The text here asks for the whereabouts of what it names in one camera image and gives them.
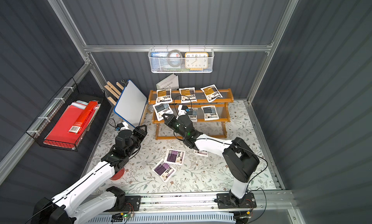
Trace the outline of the blue coffee bag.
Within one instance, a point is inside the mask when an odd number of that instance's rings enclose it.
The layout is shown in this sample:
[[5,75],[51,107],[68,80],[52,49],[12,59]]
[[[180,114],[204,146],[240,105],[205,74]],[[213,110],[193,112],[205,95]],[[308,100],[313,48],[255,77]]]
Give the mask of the blue coffee bag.
[[173,114],[173,110],[171,109],[168,103],[154,104],[153,109],[154,109],[157,121],[163,120],[164,114]]
[[188,116],[192,122],[198,121],[198,108],[190,108]]
[[201,107],[205,121],[219,120],[217,109],[214,105]]

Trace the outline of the yellow coffee bag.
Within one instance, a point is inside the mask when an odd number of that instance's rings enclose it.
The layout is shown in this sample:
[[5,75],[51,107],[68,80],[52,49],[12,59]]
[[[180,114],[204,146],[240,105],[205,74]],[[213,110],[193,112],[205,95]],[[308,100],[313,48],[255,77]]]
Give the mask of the yellow coffee bag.
[[215,101],[216,99],[223,98],[222,94],[214,84],[203,87],[201,90],[209,103]]
[[197,102],[194,87],[180,88],[179,93],[180,93],[181,103]]
[[171,88],[157,90],[156,104],[173,102]]

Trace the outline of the purple coffee bag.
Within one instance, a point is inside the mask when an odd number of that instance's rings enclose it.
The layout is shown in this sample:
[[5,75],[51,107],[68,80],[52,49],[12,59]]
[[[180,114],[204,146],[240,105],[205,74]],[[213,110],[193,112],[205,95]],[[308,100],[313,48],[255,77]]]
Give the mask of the purple coffee bag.
[[165,163],[183,165],[186,152],[182,150],[167,149],[164,159]]
[[155,172],[157,176],[160,177],[162,182],[168,182],[171,177],[175,175],[177,170],[170,164],[161,159],[153,168],[152,171]]

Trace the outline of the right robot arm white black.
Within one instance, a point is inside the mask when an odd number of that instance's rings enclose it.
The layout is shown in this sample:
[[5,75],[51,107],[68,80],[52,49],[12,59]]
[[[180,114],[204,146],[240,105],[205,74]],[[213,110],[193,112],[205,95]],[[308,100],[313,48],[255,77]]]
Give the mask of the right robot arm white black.
[[172,129],[174,134],[181,136],[180,141],[188,148],[206,151],[225,160],[233,176],[232,188],[229,190],[229,204],[233,207],[243,204],[248,194],[251,176],[256,171],[261,157],[239,137],[233,140],[222,140],[196,130],[188,115],[176,117],[174,114],[164,114],[163,119],[165,125]]

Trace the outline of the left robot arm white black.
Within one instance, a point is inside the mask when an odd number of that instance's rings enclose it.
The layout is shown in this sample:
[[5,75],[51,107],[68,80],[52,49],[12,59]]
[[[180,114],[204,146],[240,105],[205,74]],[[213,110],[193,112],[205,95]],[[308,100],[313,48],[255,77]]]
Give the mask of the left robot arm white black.
[[84,224],[105,211],[123,211],[128,207],[126,193],[111,186],[98,197],[86,201],[106,180],[124,169],[131,156],[135,156],[147,135],[147,126],[141,125],[119,131],[115,144],[101,161],[81,179],[55,195],[42,198],[34,207],[30,224]]

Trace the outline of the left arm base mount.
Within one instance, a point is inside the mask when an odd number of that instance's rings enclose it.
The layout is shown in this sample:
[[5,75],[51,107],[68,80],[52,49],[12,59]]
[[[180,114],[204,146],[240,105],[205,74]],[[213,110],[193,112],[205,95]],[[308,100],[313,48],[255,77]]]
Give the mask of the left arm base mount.
[[105,199],[109,199],[110,203],[106,205],[108,207],[105,212],[114,212],[114,211],[124,211],[124,212],[131,212],[131,211],[138,211],[141,196],[139,195],[126,195],[126,192],[122,189],[111,186],[106,191],[98,196],[100,201]]

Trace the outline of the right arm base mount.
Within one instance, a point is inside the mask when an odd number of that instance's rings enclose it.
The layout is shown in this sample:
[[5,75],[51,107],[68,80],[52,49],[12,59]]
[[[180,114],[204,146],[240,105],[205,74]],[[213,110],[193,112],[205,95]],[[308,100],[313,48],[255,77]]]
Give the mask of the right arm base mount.
[[253,209],[257,207],[253,193],[245,193],[243,198],[237,198],[231,192],[219,193],[214,199],[219,209],[246,208]]

